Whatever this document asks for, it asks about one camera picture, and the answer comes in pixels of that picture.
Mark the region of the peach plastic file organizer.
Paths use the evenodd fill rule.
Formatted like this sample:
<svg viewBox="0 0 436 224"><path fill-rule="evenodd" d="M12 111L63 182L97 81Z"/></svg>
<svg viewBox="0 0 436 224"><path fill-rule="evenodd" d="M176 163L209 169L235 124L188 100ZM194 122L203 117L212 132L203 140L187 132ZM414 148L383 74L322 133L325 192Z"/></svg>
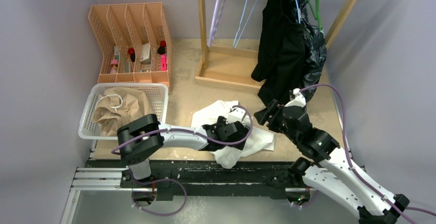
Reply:
<svg viewBox="0 0 436 224"><path fill-rule="evenodd" d="M172 39L162 2L92 5L88 14L102 52L98 83L161 83L171 87ZM140 63L142 44L151 45L151 63ZM132 63L128 49L133 47ZM161 71L160 55L166 54L168 70ZM116 74L110 61L119 55Z"/></svg>

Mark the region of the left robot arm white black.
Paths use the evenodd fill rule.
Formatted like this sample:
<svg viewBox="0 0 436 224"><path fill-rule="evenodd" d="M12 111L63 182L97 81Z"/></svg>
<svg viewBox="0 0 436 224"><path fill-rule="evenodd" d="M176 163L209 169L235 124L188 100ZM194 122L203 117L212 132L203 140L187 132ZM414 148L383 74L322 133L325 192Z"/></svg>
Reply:
<svg viewBox="0 0 436 224"><path fill-rule="evenodd" d="M118 146L111 153L119 155L134 182L146 188L153 182L149 158L159 149L184 147L215 152L228 146L242 150L251 133L252 124L230 122L223 116L213 124L184 127L160 123L155 114L148 114L117 130Z"/></svg>

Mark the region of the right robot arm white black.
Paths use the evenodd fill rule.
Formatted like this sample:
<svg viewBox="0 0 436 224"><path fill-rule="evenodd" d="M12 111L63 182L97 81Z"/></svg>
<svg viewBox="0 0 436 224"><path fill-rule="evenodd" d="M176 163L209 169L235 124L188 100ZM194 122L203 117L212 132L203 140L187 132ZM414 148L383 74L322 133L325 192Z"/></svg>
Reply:
<svg viewBox="0 0 436 224"><path fill-rule="evenodd" d="M359 223L396 223L409 205L405 195L388 191L347 159L334 137L313 127L304 102L293 99L283 105L272 100L254 117L260 125L286 135L303 154L289 168L292 185L319 190L350 211Z"/></svg>

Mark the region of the plain black shorts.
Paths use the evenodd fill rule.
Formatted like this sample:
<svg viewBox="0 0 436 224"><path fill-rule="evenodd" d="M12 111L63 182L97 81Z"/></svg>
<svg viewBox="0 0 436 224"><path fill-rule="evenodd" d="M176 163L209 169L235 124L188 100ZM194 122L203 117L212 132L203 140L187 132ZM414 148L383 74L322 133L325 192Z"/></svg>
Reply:
<svg viewBox="0 0 436 224"><path fill-rule="evenodd" d="M306 58L303 25L295 21L291 0L267 0L262 15L258 62L251 78L262 82L258 97L264 105L289 101L302 81Z"/></svg>

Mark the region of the white shorts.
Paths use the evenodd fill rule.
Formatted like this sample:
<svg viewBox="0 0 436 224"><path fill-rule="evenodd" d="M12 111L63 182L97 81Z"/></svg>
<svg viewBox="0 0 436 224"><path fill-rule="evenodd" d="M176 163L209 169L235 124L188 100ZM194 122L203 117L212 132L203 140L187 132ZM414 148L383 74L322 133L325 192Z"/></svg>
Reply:
<svg viewBox="0 0 436 224"><path fill-rule="evenodd" d="M202 108L192 115L191 127L200 127L205 124L214 124L219 116L223 116L229 122L240 121L243 125L251 127L248 114L241 109L231 110L239 101L217 100L211 105ZM272 132L254 127L242 150L226 146L216 152L212 152L216 162L225 169L236 165L239 159L251 156L260 151L273 151L275 148L275 135Z"/></svg>

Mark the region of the lilac hanger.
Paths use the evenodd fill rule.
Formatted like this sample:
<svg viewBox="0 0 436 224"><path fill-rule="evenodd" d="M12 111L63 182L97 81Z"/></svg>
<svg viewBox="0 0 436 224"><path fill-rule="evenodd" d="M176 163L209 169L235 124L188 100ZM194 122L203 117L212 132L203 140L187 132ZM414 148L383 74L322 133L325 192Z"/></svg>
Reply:
<svg viewBox="0 0 436 224"><path fill-rule="evenodd" d="M209 29L209 41L207 43L208 47L211 47L213 44L213 40L215 38L215 34L224 10L225 2L226 0L215 0L211 25Z"/></svg>

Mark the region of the white plastic basket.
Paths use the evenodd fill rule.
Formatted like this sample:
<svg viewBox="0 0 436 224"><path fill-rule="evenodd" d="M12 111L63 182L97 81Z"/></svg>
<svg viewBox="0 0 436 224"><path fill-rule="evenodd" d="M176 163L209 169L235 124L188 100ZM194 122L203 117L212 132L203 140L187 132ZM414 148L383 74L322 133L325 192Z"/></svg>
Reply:
<svg viewBox="0 0 436 224"><path fill-rule="evenodd" d="M164 123L168 96L165 84L97 84L86 101L78 134L82 139L116 140L120 127L148 114Z"/></svg>

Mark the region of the beige shorts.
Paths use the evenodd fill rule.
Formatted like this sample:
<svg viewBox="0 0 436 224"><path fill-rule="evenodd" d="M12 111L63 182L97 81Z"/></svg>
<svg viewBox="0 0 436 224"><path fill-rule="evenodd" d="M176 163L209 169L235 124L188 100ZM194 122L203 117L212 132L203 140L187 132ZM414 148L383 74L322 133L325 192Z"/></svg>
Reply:
<svg viewBox="0 0 436 224"><path fill-rule="evenodd" d="M151 102L143 91L114 87L98 97L92 121L99 125L101 136L115 137L120 127L153 113Z"/></svg>

